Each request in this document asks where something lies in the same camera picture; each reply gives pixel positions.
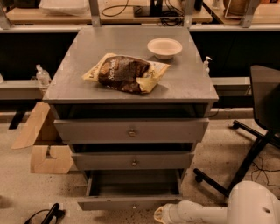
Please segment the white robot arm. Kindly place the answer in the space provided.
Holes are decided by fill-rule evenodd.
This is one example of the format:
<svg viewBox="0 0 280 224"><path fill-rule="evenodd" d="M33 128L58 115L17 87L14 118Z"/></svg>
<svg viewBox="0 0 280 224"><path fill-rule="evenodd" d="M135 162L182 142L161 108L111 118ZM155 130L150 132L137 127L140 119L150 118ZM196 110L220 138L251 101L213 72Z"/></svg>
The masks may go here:
<svg viewBox="0 0 280 224"><path fill-rule="evenodd" d="M230 192L227 206L181 200L159 207L154 219L162 224L280 224L280 200L263 185L242 181Z"/></svg>

